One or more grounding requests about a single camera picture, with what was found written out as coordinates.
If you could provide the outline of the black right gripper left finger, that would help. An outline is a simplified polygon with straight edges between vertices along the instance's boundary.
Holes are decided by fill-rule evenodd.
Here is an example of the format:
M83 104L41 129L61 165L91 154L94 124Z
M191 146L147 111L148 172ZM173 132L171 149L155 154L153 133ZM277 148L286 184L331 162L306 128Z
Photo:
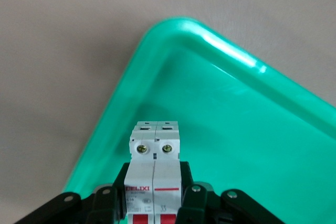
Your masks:
M124 179L129 165L123 164L112 185L86 198L74 192L59 194L17 223L119 223L127 214Z

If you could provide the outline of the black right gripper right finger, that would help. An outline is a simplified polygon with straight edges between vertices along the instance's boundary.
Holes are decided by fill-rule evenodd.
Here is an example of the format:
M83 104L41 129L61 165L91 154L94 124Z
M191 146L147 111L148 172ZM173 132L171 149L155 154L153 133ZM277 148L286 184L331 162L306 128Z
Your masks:
M177 223L283 223L259 202L239 189L220 195L195 182L188 162L180 162L182 205Z

